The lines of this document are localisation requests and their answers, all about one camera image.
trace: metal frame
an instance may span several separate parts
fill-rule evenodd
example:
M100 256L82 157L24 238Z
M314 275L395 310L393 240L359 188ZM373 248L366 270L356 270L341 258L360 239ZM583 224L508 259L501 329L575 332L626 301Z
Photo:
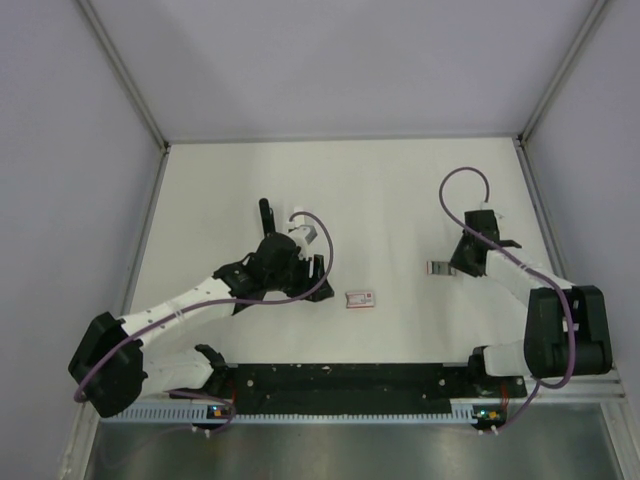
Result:
M137 236L134 253L131 257L129 276L117 302L122 313L128 311L131 305L135 284L140 271L140 265L144 256L153 214L157 204L160 186L164 176L169 144L163 136L157 122L148 108L139 88L131 77L129 70L122 61L117 49L107 34L99 16L91 3L91 0L73 0L81 17L92 32L98 46L105 55L105 59L111 67L121 88L127 95L133 109L154 139L162 153L162 159L158 163L153 188L148 194L148 206L141 221L140 231ZM553 222L543 194L540 190L534 164L531 161L526 145L535 132L537 126L544 118L545 113L553 104L562 86L570 76L573 68L585 50L588 41L604 19L612 0L594 0L591 10L587 15L580 31L574 39L567 54L559 65L555 75L547 86L544 94L536 104L522 134L514 139L514 147L518 155L521 169L529 189L529 195L536 212L537 220L543 235L547 252L554 271L562 276L567 276L568 268L562 255L560 244L557 240ZM454 409L466 409L470 404L483 404L482 399L457 399L451 401ZM562 403L599 403L603 417L611 438L613 449L616 453L621 470L626 480L640 479L640 440L631 409L626 401L617 371L602 377L583 377L573 380L562 391L543 391L535 400L535 403L562 404ZM78 408L70 441L65 454L62 457L60 479L84 478L91 453L94 436L99 424L99 417L90 405L82 405Z

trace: white table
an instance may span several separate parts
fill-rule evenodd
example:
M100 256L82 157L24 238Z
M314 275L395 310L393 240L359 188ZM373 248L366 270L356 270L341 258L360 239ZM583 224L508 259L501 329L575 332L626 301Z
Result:
M449 260L461 236L439 206L438 186L463 165L489 177L491 203L505 215L503 238L548 266L508 138L173 146L132 311L255 251L257 202L267 197L279 228L296 205L324 220L336 248L335 298L251 307L186 335L176 350L208 343L245 363L466 362L475 346L522 338L525 308L501 286L426 275L427 260ZM482 181L468 172L446 190L461 217L483 196ZM328 253L321 236L314 245ZM375 292L376 307L346 310L345 292L363 289Z

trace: small rectangular object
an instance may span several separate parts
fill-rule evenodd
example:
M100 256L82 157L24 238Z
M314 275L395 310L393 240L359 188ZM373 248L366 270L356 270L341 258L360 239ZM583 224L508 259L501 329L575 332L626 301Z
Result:
M347 292L347 308L373 308L376 305L375 296L371 290Z
M456 269L451 266L449 262L428 261L427 262L427 275L444 275L453 277L456 274Z

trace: white wall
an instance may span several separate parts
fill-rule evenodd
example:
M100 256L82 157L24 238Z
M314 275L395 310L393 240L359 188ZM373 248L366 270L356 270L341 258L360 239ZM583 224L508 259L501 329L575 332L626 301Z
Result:
M530 144L573 279L606 295L640 418L640 2L617 0Z
M519 133L593 0L94 0L172 141Z
M3 3L0 85L0 477L54 478L159 154L71 1Z

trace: cable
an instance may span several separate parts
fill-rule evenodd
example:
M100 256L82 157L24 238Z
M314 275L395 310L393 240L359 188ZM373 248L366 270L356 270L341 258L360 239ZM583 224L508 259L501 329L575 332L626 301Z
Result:
M521 261L518 257L513 255L511 252L509 252L505 248L501 247L497 243L493 242L492 240L488 239L487 237L485 237L481 233L475 231L473 228L467 226L458 217L456 217L451 212L451 210L449 210L449 208L447 207L447 204L444 201L444 187L445 187L445 185L447 184L447 182L449 181L449 179L452 176L454 176L456 173L460 173L460 172L463 172L463 171L474 172L474 173L478 174L480 176L480 178L482 178L482 180L484 181L485 192L486 192L484 201L485 202L489 201L490 186L489 186L489 180L487 179L486 175L484 173L482 173L480 170L478 170L477 168L474 168L474 167L456 168L456 169L452 170L451 172L449 172L444 177L444 179L442 180L442 183L440 183L440 189L439 189L439 192L438 192L438 197L440 199L440 206L444 210L444 213L446 213L447 216L451 220L453 220L457 225L462 227L462 229L465 232L469 233L470 235L473 235L475 238L477 238L481 242L489 245L492 249L499 251L505 257L507 257L509 260L511 260L517 267L523 269L529 275L537 278L538 280L543 281L544 283L549 285L551 288L553 288L553 290L558 295L558 298L560 299L560 304L562 305L562 311L564 312L564 316L565 316L566 321L567 321L567 331L569 332L568 335L567 335L568 339L569 339L569 359L567 361L567 370L565 371L564 376L562 377L562 379L558 383L547 383L547 382L545 382L543 380L535 379L536 380L536 385L533 388L533 390L531 391L531 393L529 394L529 397L524 401L524 403L518 409L518 411L516 411L516 413L514 413L501 427L498 427L497 431L501 431L501 430L505 429L507 426L513 424L520 417L520 415L522 415L522 413L529 407L529 405L533 401L534 397L538 394L538 391L540 390L540 387L545 387L545 388L550 388L550 389L559 389L559 388L564 387L567 383L569 383L569 380L571 380L571 376L573 375L573 370L574 370L575 365L576 365L576 338L575 338L575 332L573 330L573 316L571 315L571 308L569 306L569 302L567 301L567 297L565 297L564 292L562 291L562 289L560 288L560 286L556 282L554 282L551 278L547 277L543 273L540 273L540 272L530 268L523 261Z
M242 304L242 305L286 305L289 303L295 303L298 300L303 300L306 297L308 297L309 295L312 295L314 292L316 292L323 284L324 282L327 280L327 278L329 278L329 272L331 272L331 269L333 268L333 240L331 239L331 235L329 234L329 230L327 230L327 227L325 226L324 223L322 223L322 220L320 220L318 217L316 217L313 213L309 213L309 212L296 212L293 215L291 215L289 217L289 221L292 221L294 218L300 216L300 215L304 215L305 217L309 217L312 220L315 220L315 222L320 226L320 228L322 229L322 232L324 233L325 238L327 239L327 244L329 245L329 263L327 264L327 268L326 271L324 272L324 275L320 278L320 280L318 280L318 283L316 283L313 287L311 287L308 291L295 296L295 297L291 297L291 298L285 298L282 300L247 300L247 299L243 299L243 298L219 298L217 300L208 300L206 302L200 302L200 303L195 303L193 305L189 305L188 307L185 307L181 310L181 313L189 313L192 312L194 310L198 310L200 308L205 308L205 307L211 307L213 305L221 305L221 304L225 304L225 303L236 303L236 304ZM82 381L78 384L78 388L76 389L76 391L73 394L73 400L78 402L78 403L83 403L86 401L85 396L84 396L84 389L87 388L87 385L89 384L89 382L91 382L91 380L93 379L93 377L96 376L96 374L98 373L98 371L100 371L100 369L102 367L104 367L104 365L111 360L111 358L118 352L118 350L120 350L122 347L124 347L125 345L133 342L134 340L137 340L138 338L140 338L142 335L144 335L147 332L150 332L151 330L154 330L156 328L161 327L162 325L164 325L165 323L173 320L174 318L176 318L176 316L178 315L178 312L174 312L170 315L167 315L166 317L158 320L157 322L154 322L150 325L147 325L144 328L141 328L140 330L138 330L137 332L135 332L133 335L128 336L127 338L125 338L124 340L122 340L120 343L118 343L115 347L113 347L111 350L109 350L104 357L102 357L100 360L98 360L96 362L96 364L91 368L91 370L89 370L89 373L87 373L84 378L82 379Z
M217 435L217 434L225 431L227 428L229 428L229 426L231 425L231 422L233 421L233 419L236 416L236 408L235 408L235 406L232 403L227 402L226 400L224 400L222 398L212 397L210 395L201 395L199 393L184 392L182 390L171 390L168 393L171 393L172 395L177 395L177 396L180 396L180 397L193 398L193 399L198 399L198 400L210 400L210 401L213 401L213 402L222 403L223 405L229 407L231 409L231 414L227 417L227 421L225 423L223 423L222 425L220 425L215 430L210 430L210 432L212 432L215 435ZM151 437L149 437L148 439L146 439L145 441L143 441L142 443L140 443L139 445L134 447L133 450L130 451L127 455L125 455L122 458L119 458L115 462L111 461L109 458L107 458L106 447L105 447L104 443L102 443L100 445L100 449L99 449L99 451L100 451L100 460L102 461L102 464L107 469L115 470L117 468L120 468L122 465L127 463L129 460L131 460L134 456L136 456L138 453L140 453L141 450L143 450L144 448L148 447L152 443L154 443L157 440L159 440L160 437L163 437L168 433L173 433L173 432L178 432L178 431L183 431L183 430L193 430L193 428L194 427L191 426L191 425L177 425L177 426L173 426L173 427L169 427L169 428L165 428L163 430L160 430L158 433L152 435Z

